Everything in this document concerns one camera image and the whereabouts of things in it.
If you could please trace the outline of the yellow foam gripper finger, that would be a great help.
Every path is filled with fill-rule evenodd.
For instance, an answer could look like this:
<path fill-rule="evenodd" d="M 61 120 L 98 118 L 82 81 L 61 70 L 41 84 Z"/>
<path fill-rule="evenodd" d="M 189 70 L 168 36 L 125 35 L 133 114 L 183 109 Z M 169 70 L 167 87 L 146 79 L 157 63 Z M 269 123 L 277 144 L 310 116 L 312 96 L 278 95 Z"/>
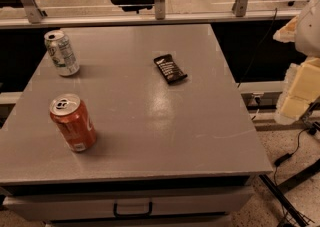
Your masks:
<path fill-rule="evenodd" d="M 298 17 L 292 18 L 286 25 L 274 33 L 273 39 L 282 43 L 294 42 L 297 21 Z"/>
<path fill-rule="evenodd" d="M 300 65 L 292 63 L 276 105 L 275 121 L 291 125 L 320 97 L 320 59 L 308 57 Z"/>

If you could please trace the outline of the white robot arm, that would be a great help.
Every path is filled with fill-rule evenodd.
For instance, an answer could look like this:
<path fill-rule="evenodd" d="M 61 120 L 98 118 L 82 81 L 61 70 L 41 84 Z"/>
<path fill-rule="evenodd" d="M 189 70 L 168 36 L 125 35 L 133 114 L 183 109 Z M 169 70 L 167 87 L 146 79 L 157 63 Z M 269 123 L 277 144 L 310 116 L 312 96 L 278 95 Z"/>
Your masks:
<path fill-rule="evenodd" d="M 290 125 L 320 97 L 320 0 L 310 0 L 299 15 L 275 32 L 273 39 L 293 42 L 306 59 L 291 64 L 276 105 L 275 121 Z"/>

